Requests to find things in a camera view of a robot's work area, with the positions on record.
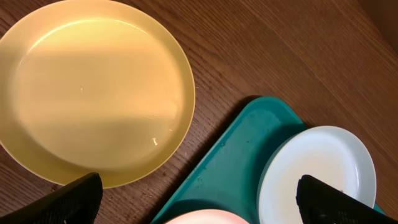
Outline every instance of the round yellow dish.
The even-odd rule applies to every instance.
[[[172,35],[133,7],[67,0],[0,40],[0,140],[34,174],[65,185],[98,172],[103,187],[144,177],[178,148],[195,86]]]

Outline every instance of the green tray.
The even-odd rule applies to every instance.
[[[250,102],[171,196],[152,223],[194,210],[214,208],[259,223],[257,188],[272,153],[305,130],[303,121],[282,100]]]

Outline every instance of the pink plate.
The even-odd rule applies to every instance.
[[[243,218],[222,210],[204,209],[186,213],[167,224],[249,224]]]

